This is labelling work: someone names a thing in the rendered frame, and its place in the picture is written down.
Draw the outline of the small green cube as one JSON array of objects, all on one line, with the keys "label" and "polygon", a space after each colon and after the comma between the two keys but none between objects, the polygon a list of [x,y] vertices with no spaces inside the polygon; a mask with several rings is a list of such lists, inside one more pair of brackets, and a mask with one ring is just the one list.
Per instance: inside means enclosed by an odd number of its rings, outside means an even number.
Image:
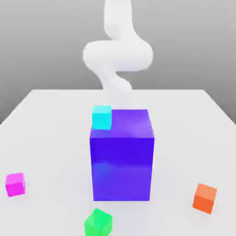
[{"label": "small green cube", "polygon": [[112,216],[96,208],[84,222],[85,236],[109,236],[112,227]]}]

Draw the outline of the large purple box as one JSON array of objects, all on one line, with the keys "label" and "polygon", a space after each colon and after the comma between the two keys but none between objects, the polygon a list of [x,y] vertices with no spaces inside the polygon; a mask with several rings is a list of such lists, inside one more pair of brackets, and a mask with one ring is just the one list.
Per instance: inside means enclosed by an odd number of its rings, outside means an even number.
[{"label": "large purple box", "polygon": [[92,129],[89,141],[94,201],[150,199],[155,138],[148,110],[113,110],[111,129]]}]

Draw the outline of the small cyan cube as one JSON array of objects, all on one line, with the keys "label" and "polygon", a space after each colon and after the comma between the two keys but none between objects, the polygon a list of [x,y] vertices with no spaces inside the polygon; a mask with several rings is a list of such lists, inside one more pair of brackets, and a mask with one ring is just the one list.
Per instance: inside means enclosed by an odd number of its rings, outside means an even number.
[{"label": "small cyan cube", "polygon": [[95,105],[92,110],[92,129],[110,130],[112,126],[112,107]]}]

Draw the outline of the small magenta cube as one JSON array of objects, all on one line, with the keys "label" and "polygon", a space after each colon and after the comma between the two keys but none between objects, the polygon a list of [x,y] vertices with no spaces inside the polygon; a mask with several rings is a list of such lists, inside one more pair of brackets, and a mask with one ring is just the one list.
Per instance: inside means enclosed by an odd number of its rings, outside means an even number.
[{"label": "small magenta cube", "polygon": [[7,195],[9,197],[25,194],[25,180],[22,172],[8,174],[5,183]]}]

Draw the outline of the small orange cube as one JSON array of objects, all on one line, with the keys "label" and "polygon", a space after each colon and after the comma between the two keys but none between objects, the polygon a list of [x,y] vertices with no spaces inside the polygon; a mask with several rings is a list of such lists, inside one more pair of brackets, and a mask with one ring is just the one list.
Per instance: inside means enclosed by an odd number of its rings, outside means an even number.
[{"label": "small orange cube", "polygon": [[216,193],[216,188],[201,183],[198,184],[194,196],[193,208],[211,214],[216,198]]}]

